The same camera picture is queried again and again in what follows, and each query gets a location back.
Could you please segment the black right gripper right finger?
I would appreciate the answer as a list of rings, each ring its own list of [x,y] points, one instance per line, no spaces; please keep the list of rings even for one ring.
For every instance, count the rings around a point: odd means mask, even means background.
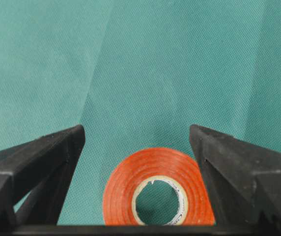
[[[216,224],[281,236],[281,153],[196,124],[189,140]]]

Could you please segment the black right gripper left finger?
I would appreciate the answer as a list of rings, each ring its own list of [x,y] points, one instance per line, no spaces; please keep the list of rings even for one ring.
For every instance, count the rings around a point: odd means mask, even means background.
[[[0,150],[0,232],[57,224],[84,144],[76,125]]]

